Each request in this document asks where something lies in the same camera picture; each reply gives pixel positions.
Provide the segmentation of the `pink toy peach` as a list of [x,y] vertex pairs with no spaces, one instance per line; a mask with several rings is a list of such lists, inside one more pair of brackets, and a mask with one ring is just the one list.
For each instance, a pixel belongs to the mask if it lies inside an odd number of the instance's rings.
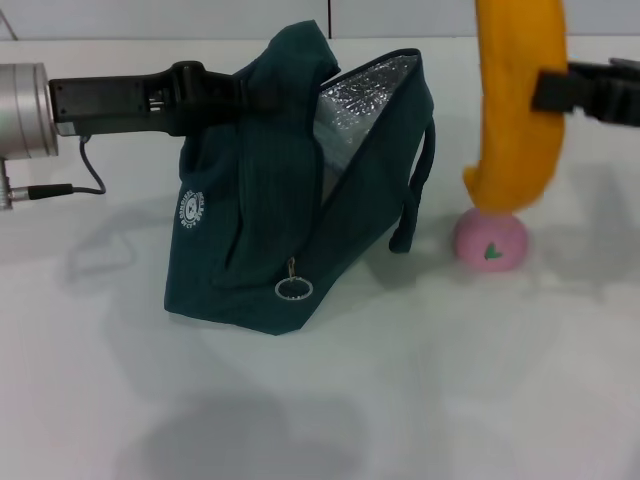
[[453,250],[456,257],[479,272],[506,272],[520,266],[528,253],[529,234],[513,215],[467,210],[456,223]]

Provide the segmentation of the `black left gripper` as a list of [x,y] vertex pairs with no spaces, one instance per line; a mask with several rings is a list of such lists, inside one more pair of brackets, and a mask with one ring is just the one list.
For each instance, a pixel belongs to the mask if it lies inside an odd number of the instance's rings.
[[244,112],[280,108],[277,84],[251,85],[196,61],[149,75],[53,79],[49,93],[61,136],[164,132],[186,137],[232,123]]

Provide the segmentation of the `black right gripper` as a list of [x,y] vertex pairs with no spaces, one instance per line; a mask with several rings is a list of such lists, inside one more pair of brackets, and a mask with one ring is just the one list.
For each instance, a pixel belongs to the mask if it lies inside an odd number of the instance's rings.
[[[640,61],[610,58],[610,65],[570,62],[567,71],[541,70],[531,100],[533,111],[587,115],[606,110],[612,124],[640,127]],[[613,70],[606,109],[606,83]]]

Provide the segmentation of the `dark teal insulated lunch bag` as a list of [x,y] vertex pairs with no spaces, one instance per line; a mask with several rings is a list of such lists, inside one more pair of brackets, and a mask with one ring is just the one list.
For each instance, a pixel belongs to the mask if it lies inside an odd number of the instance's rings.
[[[277,84],[280,108],[185,140],[164,306],[281,335],[302,328],[380,237],[410,250],[434,161],[434,103],[418,49],[342,72],[311,21],[281,30],[240,72]],[[315,121],[363,133],[325,202]]]

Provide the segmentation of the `yellow toy banana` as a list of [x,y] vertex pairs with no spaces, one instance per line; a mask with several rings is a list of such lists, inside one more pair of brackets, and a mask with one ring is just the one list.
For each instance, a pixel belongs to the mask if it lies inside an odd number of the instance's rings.
[[477,165],[463,172],[473,205],[513,214],[553,179],[565,120],[531,107],[541,72],[568,71],[562,0],[475,0],[482,97]]

